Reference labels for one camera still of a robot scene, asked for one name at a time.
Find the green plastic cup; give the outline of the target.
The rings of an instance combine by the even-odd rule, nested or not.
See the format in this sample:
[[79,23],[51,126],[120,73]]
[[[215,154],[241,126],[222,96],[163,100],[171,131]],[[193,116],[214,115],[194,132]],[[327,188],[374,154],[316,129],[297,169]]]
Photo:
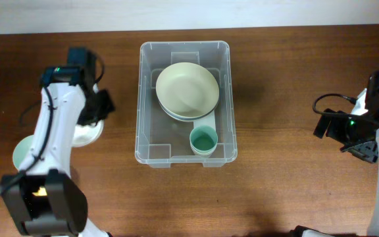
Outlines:
[[190,135],[189,141],[191,148],[200,150],[209,150],[217,147],[218,135],[214,129],[208,126],[194,128]]

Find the yellow small bowl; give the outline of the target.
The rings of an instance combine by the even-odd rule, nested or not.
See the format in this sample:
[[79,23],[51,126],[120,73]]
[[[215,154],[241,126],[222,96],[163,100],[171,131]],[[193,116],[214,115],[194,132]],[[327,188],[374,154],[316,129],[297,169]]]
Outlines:
[[45,187],[40,186],[36,192],[32,192],[32,195],[35,197],[45,197],[47,196],[47,191]]

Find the cream plastic cup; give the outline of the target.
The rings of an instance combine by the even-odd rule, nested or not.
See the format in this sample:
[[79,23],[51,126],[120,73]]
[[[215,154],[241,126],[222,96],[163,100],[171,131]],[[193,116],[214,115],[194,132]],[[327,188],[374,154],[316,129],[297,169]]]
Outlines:
[[196,154],[213,154],[215,152],[215,148],[212,148],[209,150],[200,150],[193,147],[192,151],[194,152],[195,155]]

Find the grey plastic cup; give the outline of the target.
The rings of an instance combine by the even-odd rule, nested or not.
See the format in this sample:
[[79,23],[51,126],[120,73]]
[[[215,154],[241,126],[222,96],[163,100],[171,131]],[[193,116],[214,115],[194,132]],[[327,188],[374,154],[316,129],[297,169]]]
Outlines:
[[207,159],[207,158],[210,158],[212,154],[196,154],[196,156]]

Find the green small bowl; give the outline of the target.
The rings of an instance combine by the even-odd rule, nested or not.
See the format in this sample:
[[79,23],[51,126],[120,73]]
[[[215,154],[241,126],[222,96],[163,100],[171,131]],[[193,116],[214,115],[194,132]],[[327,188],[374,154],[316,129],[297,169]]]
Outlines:
[[30,135],[23,138],[15,147],[13,151],[13,164],[16,170],[19,170],[21,162],[27,156],[33,141],[34,136]]

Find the white small bowl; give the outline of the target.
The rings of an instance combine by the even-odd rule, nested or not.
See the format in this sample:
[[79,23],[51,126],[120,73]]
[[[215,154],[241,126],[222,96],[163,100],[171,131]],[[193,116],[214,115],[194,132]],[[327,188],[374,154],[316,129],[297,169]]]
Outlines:
[[72,147],[84,147],[95,142],[100,137],[104,124],[104,120],[85,126],[77,124],[72,139]]

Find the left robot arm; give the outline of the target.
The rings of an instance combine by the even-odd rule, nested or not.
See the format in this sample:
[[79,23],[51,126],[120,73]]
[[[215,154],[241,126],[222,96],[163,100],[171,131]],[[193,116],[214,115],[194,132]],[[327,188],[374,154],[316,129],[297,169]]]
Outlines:
[[114,111],[107,90],[97,85],[101,58],[85,47],[71,47],[67,62],[47,67],[41,78],[41,109],[32,144],[17,174],[0,181],[0,198],[23,236],[109,236],[88,217],[88,201],[70,174],[77,126],[95,128]]

